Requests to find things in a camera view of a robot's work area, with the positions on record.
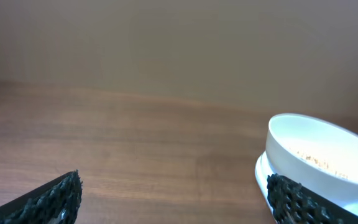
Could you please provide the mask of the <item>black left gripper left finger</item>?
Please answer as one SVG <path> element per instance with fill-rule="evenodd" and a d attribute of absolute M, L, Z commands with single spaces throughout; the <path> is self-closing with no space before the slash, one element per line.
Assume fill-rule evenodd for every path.
<path fill-rule="evenodd" d="M 83 182 L 77 170 L 0 206 L 0 224 L 74 224 L 81 205 Z"/>

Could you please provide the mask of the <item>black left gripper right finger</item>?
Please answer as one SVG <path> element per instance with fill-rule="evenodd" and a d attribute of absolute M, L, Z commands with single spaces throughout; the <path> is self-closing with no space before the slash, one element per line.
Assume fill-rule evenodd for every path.
<path fill-rule="evenodd" d="M 267 177 L 267 203 L 280 224 L 358 224 L 358 215 L 284 175 Z"/>

